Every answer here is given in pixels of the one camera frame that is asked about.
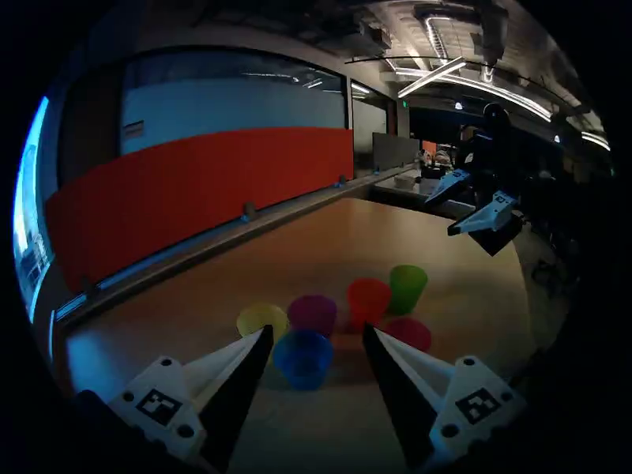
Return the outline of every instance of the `orange wall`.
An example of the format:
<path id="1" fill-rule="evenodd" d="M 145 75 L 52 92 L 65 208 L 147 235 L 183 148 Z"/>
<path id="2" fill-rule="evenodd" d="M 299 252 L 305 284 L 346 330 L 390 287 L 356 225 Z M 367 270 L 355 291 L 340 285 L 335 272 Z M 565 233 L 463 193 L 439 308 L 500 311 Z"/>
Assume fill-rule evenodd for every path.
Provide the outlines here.
<path id="1" fill-rule="evenodd" d="M 243 214 L 353 176 L 351 130 L 284 127 L 171 141 L 121 156 L 46 202 L 69 288 L 95 284 L 150 254 Z"/>

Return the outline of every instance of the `red cup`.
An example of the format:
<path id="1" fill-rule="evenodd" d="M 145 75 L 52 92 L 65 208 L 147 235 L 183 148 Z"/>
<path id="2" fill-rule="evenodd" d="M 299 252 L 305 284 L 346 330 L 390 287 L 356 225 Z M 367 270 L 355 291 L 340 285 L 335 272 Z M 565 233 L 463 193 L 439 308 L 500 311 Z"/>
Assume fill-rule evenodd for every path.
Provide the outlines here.
<path id="1" fill-rule="evenodd" d="M 288 308 L 292 329 L 309 329 L 325 337 L 331 336 L 336 323 L 336 304 L 323 295 L 305 295 Z"/>
<path id="2" fill-rule="evenodd" d="M 374 278 L 360 278 L 347 288 L 351 327 L 362 330 L 364 323 L 375 325 L 389 306 L 389 285 Z"/>
<path id="3" fill-rule="evenodd" d="M 430 330 L 421 322 L 411 318 L 398 318 L 391 321 L 384 332 L 421 352 L 426 352 L 432 342 Z"/>

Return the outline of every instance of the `purple cup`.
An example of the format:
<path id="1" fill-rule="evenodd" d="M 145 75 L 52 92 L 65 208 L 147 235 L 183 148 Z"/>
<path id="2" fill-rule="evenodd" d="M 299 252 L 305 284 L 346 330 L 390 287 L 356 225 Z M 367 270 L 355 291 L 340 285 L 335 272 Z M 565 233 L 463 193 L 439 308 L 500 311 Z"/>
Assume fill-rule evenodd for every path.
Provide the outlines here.
<path id="1" fill-rule="evenodd" d="M 323 295 L 305 295 L 292 301 L 288 308 L 288 320 L 293 329 L 309 329 L 331 336 L 336 322 L 337 308 L 334 301 Z"/>

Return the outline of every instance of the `ceiling light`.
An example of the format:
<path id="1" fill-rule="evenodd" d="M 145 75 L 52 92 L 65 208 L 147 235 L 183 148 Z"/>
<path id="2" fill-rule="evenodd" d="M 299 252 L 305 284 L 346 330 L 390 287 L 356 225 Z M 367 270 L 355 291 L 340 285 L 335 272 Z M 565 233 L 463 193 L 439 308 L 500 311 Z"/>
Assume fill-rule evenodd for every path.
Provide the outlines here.
<path id="1" fill-rule="evenodd" d="M 390 69 L 392 69 L 393 71 L 396 71 L 396 70 L 397 70 L 397 67 L 395 66 L 395 64 L 393 63 L 393 61 L 391 61 L 391 60 L 390 60 L 390 59 L 388 59 L 388 58 L 385 58 L 384 60 L 386 61 L 386 64 L 388 64 L 388 65 L 390 66 Z"/>
<path id="2" fill-rule="evenodd" d="M 365 94 L 371 94 L 371 91 L 369 89 L 367 89 L 366 87 L 362 87 L 361 85 L 357 85 L 355 82 L 351 83 L 351 86 L 356 90 L 356 91 L 360 91 L 360 92 L 364 92 Z"/>
<path id="3" fill-rule="evenodd" d="M 599 146 L 601 146 L 601 147 L 605 148 L 606 150 L 610 151 L 610 145 L 608 144 L 608 140 L 606 140 L 605 138 L 601 137 L 600 135 L 591 134 L 589 132 L 581 132 L 581 137 L 584 140 L 591 141 L 592 143 L 596 143 Z"/>
<path id="4" fill-rule="evenodd" d="M 398 67 L 397 71 L 395 71 L 395 74 L 402 76 L 426 77 L 428 75 L 428 72 L 412 68 Z M 509 100 L 510 102 L 513 102 L 516 105 L 527 109 L 531 113 L 537 115 L 543 120 L 546 120 L 547 122 L 551 121 L 551 112 L 549 112 L 547 109 L 539 105 L 537 102 L 520 96 L 514 92 L 510 92 L 507 89 L 500 88 L 491 84 L 485 84 L 484 82 L 480 81 L 474 81 L 472 79 L 466 79 L 465 77 L 461 76 L 454 76 L 453 74 L 447 74 L 446 76 L 441 77 L 439 80 L 442 82 L 448 82 L 450 84 L 464 85 L 466 87 L 475 88 L 480 91 L 493 94 L 494 96 Z"/>
<path id="5" fill-rule="evenodd" d="M 259 76 L 259 77 L 283 77 L 286 79 L 292 79 L 294 82 L 299 82 L 299 79 L 289 74 L 271 74 L 271 73 L 242 73 L 243 76 Z"/>
<path id="6" fill-rule="evenodd" d="M 463 58 L 459 57 L 459 58 L 453 59 L 447 64 L 440 66 L 434 71 L 426 74 L 424 77 L 421 77 L 420 79 L 413 82 L 412 84 L 404 87 L 402 90 L 400 90 L 399 94 L 397 94 L 397 97 L 401 99 L 402 97 L 407 96 L 411 92 L 416 91 L 418 88 L 421 88 L 432 81 L 436 81 L 437 79 L 440 79 L 441 77 L 444 77 L 447 74 L 451 73 L 452 71 L 458 70 L 463 66 L 465 66 L 465 61 Z"/>

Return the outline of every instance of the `table surface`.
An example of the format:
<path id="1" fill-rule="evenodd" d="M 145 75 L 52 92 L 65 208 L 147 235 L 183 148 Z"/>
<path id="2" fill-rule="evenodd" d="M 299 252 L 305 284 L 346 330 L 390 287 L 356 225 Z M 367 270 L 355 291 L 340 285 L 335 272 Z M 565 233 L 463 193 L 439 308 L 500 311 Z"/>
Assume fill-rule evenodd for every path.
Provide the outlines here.
<path id="1" fill-rule="evenodd" d="M 188 363 L 239 338 L 235 320 L 255 302 L 287 308 L 324 294 L 348 321 L 347 286 L 385 282 L 391 268 L 424 268 L 428 285 L 413 317 L 432 332 L 433 356 L 479 356 L 507 376 L 535 350 L 525 282 L 510 243 L 493 258 L 450 221 L 345 198 L 270 231 L 128 299 L 66 335 L 75 390 L 109 401 L 161 355 Z M 325 385 L 296 392 L 268 365 L 229 472 L 324 472 L 336 466 L 406 472 L 359 335 L 334 333 Z"/>

